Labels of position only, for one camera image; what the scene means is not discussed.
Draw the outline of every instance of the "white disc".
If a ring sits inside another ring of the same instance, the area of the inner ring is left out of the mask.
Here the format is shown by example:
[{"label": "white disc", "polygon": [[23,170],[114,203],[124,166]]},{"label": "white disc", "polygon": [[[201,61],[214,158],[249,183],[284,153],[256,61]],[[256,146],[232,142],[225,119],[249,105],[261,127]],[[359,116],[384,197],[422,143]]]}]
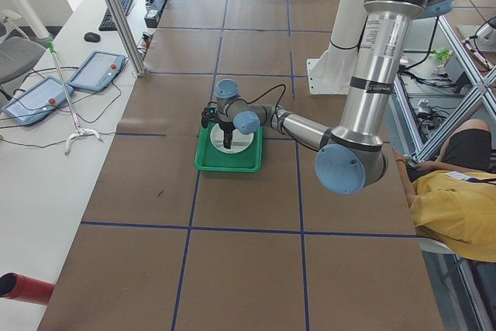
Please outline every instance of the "white disc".
[{"label": "white disc", "polygon": [[241,153],[249,147],[253,141],[253,134],[243,135],[237,129],[232,132],[231,149],[224,147],[224,132],[220,129],[219,124],[215,124],[210,132],[210,141],[214,148],[227,154]]}]

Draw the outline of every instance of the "blue case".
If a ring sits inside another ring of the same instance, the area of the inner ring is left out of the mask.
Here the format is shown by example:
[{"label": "blue case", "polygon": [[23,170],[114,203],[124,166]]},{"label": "blue case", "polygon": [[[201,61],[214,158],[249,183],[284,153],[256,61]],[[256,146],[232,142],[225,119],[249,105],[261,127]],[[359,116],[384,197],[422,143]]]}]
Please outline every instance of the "blue case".
[{"label": "blue case", "polygon": [[101,91],[119,75],[125,60],[126,56],[121,54],[95,50],[76,70],[67,84],[87,91]]},{"label": "blue case", "polygon": [[[72,95],[74,89],[72,87],[67,87],[67,89]],[[18,98],[13,98],[2,107],[2,111],[21,126],[28,126],[44,119],[66,101],[64,88],[60,81],[54,77],[48,77]]]}]

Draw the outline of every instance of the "black shorts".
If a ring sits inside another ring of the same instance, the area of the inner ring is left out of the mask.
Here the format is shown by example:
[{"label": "black shorts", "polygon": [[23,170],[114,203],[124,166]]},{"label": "black shorts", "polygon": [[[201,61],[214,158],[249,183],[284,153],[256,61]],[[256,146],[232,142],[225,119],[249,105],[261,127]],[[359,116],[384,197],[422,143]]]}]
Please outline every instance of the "black shorts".
[{"label": "black shorts", "polygon": [[[454,166],[488,171],[490,157],[491,133],[483,129],[465,129],[451,136],[441,161]],[[412,182],[432,172],[417,171],[409,166],[407,171]]]}]

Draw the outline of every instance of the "green tray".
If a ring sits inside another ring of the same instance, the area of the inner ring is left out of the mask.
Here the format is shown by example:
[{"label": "green tray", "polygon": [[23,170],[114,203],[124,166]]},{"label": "green tray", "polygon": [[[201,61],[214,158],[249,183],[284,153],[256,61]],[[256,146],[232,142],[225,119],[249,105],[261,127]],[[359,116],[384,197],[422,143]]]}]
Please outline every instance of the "green tray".
[{"label": "green tray", "polygon": [[210,132],[214,123],[208,128],[201,128],[196,148],[195,166],[201,171],[221,172],[257,172],[262,165],[262,134],[259,128],[253,134],[253,142],[245,150],[236,154],[227,154],[217,150],[210,141]]}]

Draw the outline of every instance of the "blue joint cap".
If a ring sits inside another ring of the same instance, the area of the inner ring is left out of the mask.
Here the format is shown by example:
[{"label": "blue joint cap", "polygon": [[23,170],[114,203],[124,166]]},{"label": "blue joint cap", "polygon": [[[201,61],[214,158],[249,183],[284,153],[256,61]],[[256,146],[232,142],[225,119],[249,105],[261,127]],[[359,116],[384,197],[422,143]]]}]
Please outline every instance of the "blue joint cap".
[{"label": "blue joint cap", "polygon": [[455,0],[445,0],[443,2],[427,5],[425,11],[417,19],[428,19],[445,15],[455,6]]},{"label": "blue joint cap", "polygon": [[222,79],[215,85],[215,96],[218,98],[231,98],[238,95],[238,93],[238,85],[231,79]]},{"label": "blue joint cap", "polygon": [[254,112],[241,112],[232,123],[243,135],[249,135],[260,127],[260,118]]},{"label": "blue joint cap", "polygon": [[353,194],[365,185],[365,170],[360,158],[336,143],[325,145],[317,153],[315,172],[324,188],[336,194]]}]

